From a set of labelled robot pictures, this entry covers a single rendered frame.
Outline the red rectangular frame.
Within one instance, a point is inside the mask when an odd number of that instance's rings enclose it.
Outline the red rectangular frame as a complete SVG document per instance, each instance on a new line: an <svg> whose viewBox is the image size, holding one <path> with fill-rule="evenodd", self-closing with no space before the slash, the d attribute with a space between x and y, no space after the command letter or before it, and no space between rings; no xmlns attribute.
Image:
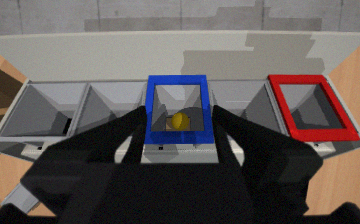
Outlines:
<svg viewBox="0 0 360 224"><path fill-rule="evenodd" d="M358 141L359 135L323 75L268 75L289 137L303 142ZM297 130L279 84L319 84L343 129Z"/></svg>

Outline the blue square band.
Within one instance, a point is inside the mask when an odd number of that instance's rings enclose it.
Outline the blue square band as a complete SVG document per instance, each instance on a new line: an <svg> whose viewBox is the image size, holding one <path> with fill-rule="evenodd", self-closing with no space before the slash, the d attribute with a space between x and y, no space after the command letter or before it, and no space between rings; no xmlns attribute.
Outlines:
<svg viewBox="0 0 360 224"><path fill-rule="evenodd" d="M151 131L155 85L200 85L204 131ZM147 127L144 144L213 144L206 75L149 75L146 94Z"/></svg>

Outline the yellow ball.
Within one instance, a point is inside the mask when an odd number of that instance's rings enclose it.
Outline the yellow ball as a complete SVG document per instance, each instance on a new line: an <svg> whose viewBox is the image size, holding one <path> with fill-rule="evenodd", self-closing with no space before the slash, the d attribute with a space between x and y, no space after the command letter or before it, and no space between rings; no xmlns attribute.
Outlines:
<svg viewBox="0 0 360 224"><path fill-rule="evenodd" d="M178 112L173 115L171 124L176 130L184 130L189 124L189 118L186 114Z"/></svg>

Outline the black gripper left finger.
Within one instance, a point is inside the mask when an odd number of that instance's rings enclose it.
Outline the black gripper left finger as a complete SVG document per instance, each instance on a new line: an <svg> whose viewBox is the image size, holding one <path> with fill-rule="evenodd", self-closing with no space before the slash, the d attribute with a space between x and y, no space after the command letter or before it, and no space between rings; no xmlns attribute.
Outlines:
<svg viewBox="0 0 360 224"><path fill-rule="evenodd" d="M115 162L117 149L134 132L121 163L141 163L146 127L146 106L142 105L117 119L48 146L36 161Z"/></svg>

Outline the grey hinged case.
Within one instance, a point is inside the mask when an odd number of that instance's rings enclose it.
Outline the grey hinged case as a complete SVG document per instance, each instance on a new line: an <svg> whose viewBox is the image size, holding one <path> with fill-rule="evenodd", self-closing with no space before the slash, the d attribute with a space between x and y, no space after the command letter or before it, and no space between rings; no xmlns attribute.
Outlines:
<svg viewBox="0 0 360 224"><path fill-rule="evenodd" d="M10 194L4 198L0 205L13 203L20 210L28 214L31 211L30 209L39 202L40 201L37 198L30 194L27 189L19 183L14 187Z"/></svg>

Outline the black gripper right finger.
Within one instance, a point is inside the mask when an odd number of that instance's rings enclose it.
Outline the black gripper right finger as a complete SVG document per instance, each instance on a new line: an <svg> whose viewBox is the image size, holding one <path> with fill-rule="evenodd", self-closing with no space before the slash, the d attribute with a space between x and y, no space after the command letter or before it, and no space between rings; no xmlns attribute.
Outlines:
<svg viewBox="0 0 360 224"><path fill-rule="evenodd" d="M323 165L305 142L241 118L214 105L212 125L219 163L241 168L250 197L258 193L300 192ZM226 132L244 153L242 167Z"/></svg>

